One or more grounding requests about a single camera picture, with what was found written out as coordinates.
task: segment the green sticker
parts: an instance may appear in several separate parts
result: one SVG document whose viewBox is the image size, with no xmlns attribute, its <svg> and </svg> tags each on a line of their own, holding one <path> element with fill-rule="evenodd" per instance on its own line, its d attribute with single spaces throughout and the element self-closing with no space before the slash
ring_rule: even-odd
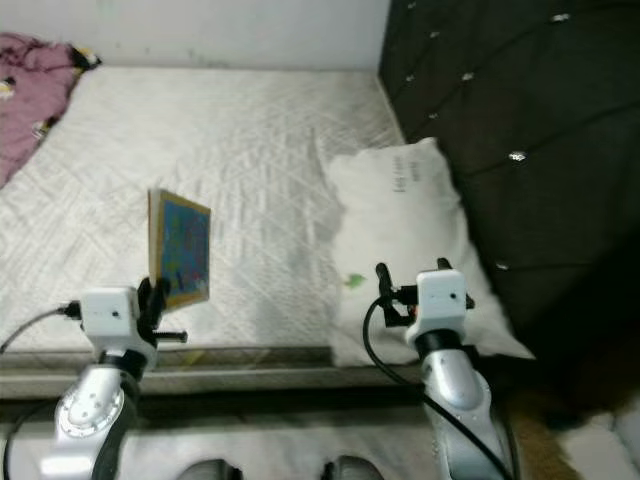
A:
<svg viewBox="0 0 640 480">
<path fill-rule="evenodd" d="M 352 273 L 349 275 L 349 280 L 344 282 L 345 286 L 351 289 L 358 288 L 365 282 L 366 278 L 359 273 Z"/>
</svg>

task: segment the gray shoe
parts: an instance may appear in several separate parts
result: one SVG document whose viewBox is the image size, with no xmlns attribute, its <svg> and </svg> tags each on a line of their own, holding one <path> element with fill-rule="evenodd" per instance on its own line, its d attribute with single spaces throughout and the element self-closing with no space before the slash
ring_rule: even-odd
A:
<svg viewBox="0 0 640 480">
<path fill-rule="evenodd" d="M 243 480 L 242 472 L 224 460 L 207 460 L 187 468 L 178 480 Z"/>
<path fill-rule="evenodd" d="M 322 480 L 384 480 L 371 462 L 363 458 L 342 456 L 324 466 Z"/>
</svg>

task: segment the white wall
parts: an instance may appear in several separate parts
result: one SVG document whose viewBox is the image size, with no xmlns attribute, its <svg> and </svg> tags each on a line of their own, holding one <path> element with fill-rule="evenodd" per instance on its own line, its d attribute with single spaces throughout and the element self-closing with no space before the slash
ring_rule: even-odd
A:
<svg viewBox="0 0 640 480">
<path fill-rule="evenodd" d="M 110 64 L 366 69 L 389 0 L 0 0 L 0 30 L 96 50 Z"/>
</svg>

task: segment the mattress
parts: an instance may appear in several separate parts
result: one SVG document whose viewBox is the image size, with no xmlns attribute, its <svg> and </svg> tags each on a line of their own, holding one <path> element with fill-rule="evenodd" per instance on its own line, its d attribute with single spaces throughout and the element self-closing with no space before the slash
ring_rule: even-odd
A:
<svg viewBox="0 0 640 480">
<path fill-rule="evenodd" d="M 163 187 L 213 209 L 212 287 L 165 316 L 190 340 L 163 350 L 158 374 L 330 368 L 341 207 L 325 169 L 399 143 L 374 74 L 100 67 L 0 190 L 0 338 L 87 288 L 137 285 L 146 191 Z M 90 351 L 77 324 L 42 322 L 3 356 L 4 390 Z"/>
</svg>

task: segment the floor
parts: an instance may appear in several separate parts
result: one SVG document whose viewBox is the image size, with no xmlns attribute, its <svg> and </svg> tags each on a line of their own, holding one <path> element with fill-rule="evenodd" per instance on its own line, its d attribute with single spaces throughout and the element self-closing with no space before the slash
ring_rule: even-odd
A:
<svg viewBox="0 0 640 480">
<path fill-rule="evenodd" d="M 440 479 L 430 426 L 406 398 L 397 388 L 372 388 L 144 399 L 118 478 L 173 480 L 199 460 L 225 458 L 248 480 L 319 479 L 325 462 L 350 454 L 371 460 L 386 480 Z M 1 408 L 6 431 L 25 405 Z M 44 411 L 24 425 L 11 452 L 12 480 L 39 478 L 51 415 Z M 561 441 L 585 479 L 638 479 L 602 419 Z"/>
</svg>

